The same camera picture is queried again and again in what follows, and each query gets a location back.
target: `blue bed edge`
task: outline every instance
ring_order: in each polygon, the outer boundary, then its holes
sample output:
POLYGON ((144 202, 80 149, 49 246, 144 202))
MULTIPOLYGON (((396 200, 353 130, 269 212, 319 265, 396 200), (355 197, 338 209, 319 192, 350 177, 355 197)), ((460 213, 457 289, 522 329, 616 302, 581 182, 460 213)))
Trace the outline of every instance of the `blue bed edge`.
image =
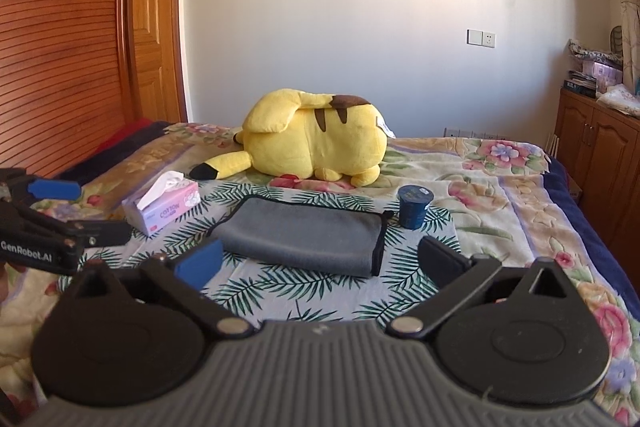
POLYGON ((640 320, 640 299, 638 299, 638 294, 618 261, 598 237, 598 234, 593 230, 569 194, 564 166, 555 158, 551 158, 549 170, 548 173, 543 175, 543 179, 545 189, 549 193, 551 200, 562 209, 571 226, 582 238, 596 270, 624 299, 626 307, 633 317, 636 320, 640 320))

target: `brown stripe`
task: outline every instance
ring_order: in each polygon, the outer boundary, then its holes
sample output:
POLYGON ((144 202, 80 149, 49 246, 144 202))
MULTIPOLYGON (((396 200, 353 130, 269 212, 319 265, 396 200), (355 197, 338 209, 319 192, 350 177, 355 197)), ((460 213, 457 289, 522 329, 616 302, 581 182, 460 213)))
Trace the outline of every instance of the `brown stripe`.
POLYGON ((340 121, 342 123, 347 123, 347 110, 341 107, 336 109, 336 111, 338 112, 338 117, 340 118, 340 121))
POLYGON ((316 121, 318 127, 322 132, 326 132, 326 121, 324 120, 324 109, 314 109, 314 115, 316 115, 316 121))
POLYGON ((331 102, 329 102, 329 105, 334 109, 348 109, 356 105, 367 104, 369 104, 369 102, 367 102, 364 98, 353 96, 352 94, 334 94, 331 102))

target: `blue gripper pad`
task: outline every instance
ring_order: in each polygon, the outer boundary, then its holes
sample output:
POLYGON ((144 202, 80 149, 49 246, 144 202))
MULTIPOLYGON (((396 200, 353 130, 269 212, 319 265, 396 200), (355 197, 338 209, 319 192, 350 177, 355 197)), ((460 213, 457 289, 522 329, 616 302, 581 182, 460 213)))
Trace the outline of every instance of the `blue gripper pad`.
POLYGON ((222 267, 223 248, 219 239, 205 239, 176 259, 174 275, 201 291, 222 267))
POLYGON ((37 200, 76 201, 82 195, 82 188, 76 182, 39 179, 29 184, 27 189, 37 200))

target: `bed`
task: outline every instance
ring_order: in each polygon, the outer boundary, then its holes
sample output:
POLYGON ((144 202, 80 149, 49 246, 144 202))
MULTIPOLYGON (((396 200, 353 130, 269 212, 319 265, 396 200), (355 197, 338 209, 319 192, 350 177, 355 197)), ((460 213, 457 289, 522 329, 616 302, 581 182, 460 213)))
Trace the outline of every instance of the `bed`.
MULTIPOLYGON (((236 150, 233 134, 209 124, 149 126, 61 175, 83 183, 78 201, 41 201, 37 208, 60 219, 119 217, 120 201, 149 185, 159 173, 188 172, 206 158, 236 150)), ((273 178, 253 170, 227 180, 200 182, 202 203, 188 214, 151 238, 135 232, 124 247, 87 250, 81 264, 98 257, 110 266, 135 266, 157 251, 180 255, 248 194, 382 211, 397 209, 396 192, 406 184, 430 188, 435 200, 417 232, 392 220, 379 278, 269 266, 225 253, 223 269, 204 293, 257 325, 267 318, 370 318, 384 324, 436 291, 415 259, 415 247, 424 233, 466 255, 481 252, 497 257, 505 266, 527 266, 541 255, 554 257, 609 339, 612 364, 596 401, 623 425, 635 423, 640 417, 640 301, 570 197, 563 167, 530 144, 390 140, 381 176, 364 188, 345 181, 273 178)), ((28 413, 34 407, 30 342, 69 280, 12 268, 7 274, 0 314, 0 387, 21 413, 28 413)))

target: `blue cup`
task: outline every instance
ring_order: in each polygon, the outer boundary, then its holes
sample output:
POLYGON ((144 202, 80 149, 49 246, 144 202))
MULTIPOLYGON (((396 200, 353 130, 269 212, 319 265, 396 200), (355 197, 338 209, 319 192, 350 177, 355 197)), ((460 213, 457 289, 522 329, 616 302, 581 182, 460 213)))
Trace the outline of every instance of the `blue cup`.
POLYGON ((405 185, 398 189, 398 199, 400 226, 409 230, 419 229, 424 223, 427 208, 433 201, 433 192, 419 185, 405 185))

